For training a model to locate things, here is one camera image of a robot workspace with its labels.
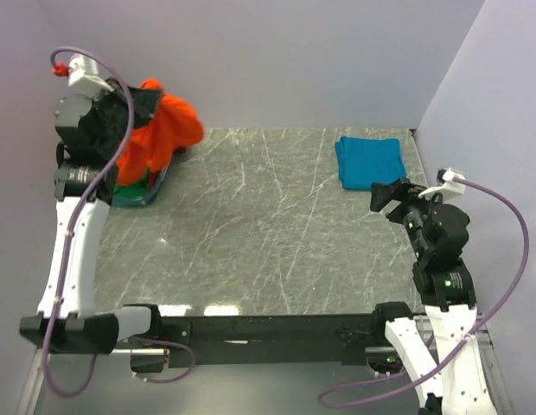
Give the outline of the orange t shirt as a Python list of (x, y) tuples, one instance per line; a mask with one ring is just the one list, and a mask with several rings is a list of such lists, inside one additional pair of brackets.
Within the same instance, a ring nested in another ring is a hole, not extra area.
[(147, 171), (156, 173), (168, 167), (176, 150), (198, 144), (205, 135), (194, 108), (184, 99), (166, 93), (159, 80), (147, 79), (140, 88), (158, 90), (161, 98), (152, 120), (133, 130), (117, 160), (117, 185), (123, 187), (137, 183)]

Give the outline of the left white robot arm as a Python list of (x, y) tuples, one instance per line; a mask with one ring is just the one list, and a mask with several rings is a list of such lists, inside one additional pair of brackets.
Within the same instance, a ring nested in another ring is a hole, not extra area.
[(155, 347), (164, 336), (157, 307), (98, 313), (93, 300), (99, 242), (118, 175), (113, 157), (129, 126), (126, 97), (120, 88), (93, 97), (74, 93), (58, 102), (54, 116), (60, 138), (54, 253), (37, 311), (21, 319), (19, 333), (52, 354), (109, 354), (131, 336)]

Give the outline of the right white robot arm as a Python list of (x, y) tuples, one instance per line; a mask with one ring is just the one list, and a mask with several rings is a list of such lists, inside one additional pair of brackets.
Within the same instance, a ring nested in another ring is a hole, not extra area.
[(397, 207), (386, 218), (406, 230), (416, 260), (413, 281), (429, 319), (437, 352), (431, 354), (413, 314), (403, 303), (376, 306), (372, 338), (391, 344), (415, 385), (421, 414), (495, 414), (478, 341), (475, 287), (461, 255), (469, 240), (469, 216), (447, 204), (452, 187), (425, 188), (406, 178), (371, 186), (370, 208)]

